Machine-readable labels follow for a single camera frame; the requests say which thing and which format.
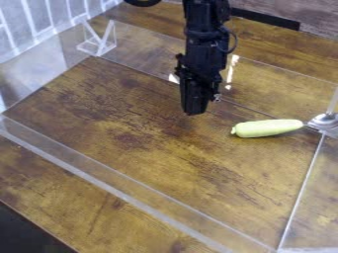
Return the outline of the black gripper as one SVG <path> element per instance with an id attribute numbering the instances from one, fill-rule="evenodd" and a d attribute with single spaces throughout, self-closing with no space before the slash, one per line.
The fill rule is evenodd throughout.
<path id="1" fill-rule="evenodd" d="M 229 30 L 184 30 L 184 53 L 179 53 L 173 74 L 179 78 L 180 105 L 187 114 L 203 114 L 208 102 L 220 101 L 220 72 L 229 54 Z"/>

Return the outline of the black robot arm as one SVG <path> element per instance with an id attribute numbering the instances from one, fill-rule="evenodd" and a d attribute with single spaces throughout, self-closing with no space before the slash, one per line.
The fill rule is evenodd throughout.
<path id="1" fill-rule="evenodd" d="M 229 31 L 228 0 L 183 0 L 184 53 L 176 58 L 180 105 L 189 115 L 200 115 L 209 101 L 219 100 L 220 71 L 227 65 Z"/>

